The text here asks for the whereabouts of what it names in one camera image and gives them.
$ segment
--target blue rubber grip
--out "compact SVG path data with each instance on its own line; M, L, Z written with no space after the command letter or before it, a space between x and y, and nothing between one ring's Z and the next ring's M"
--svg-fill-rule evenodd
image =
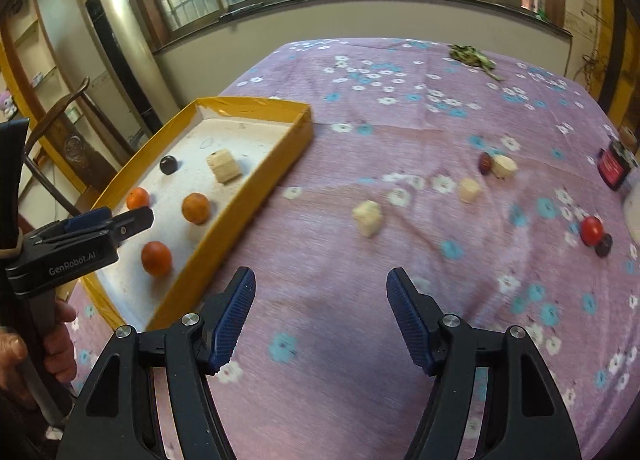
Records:
M64 222L64 230L67 234L76 231L90 229L96 225L104 223L111 218L111 209L108 207L100 207L80 216L76 216Z
M238 337L255 298L255 276L249 270L236 287L225 312L213 332L213 345L209 357L209 374L217 373L231 360Z
M403 284L395 271L389 272L386 277L386 298L394 316L396 316L396 322L402 332L412 361L416 366L420 366L425 374L432 376L436 361L431 354L429 331L420 318L406 288L411 287L414 289L415 295L420 294L409 280L405 280L405 283L407 282L408 285Z

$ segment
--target white food piece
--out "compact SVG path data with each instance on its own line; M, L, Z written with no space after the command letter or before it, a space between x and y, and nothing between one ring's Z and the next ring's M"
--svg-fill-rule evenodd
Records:
M382 209L376 202L368 200L358 205L352 212L353 219L358 224L360 234L373 236L382 227Z
M480 184L473 178L462 178L458 183L458 196L465 204L473 202L481 190Z
M518 166L508 156L496 155L494 156L494 165L491 170L498 178L508 178L518 170Z
M241 174L238 162L228 149L221 149L207 156L207 165L221 184L226 184Z

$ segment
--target orange fruit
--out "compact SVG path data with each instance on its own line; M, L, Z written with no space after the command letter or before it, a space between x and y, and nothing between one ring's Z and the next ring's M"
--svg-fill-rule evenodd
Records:
M127 209L137 209L143 205L148 207L150 202L149 193L142 187L136 187L127 196Z
M140 253L142 266L153 277L162 277L169 273L172 263L171 250L160 241L150 241Z
M211 215L209 199L203 194L191 193L182 201L182 215L196 225L204 223Z

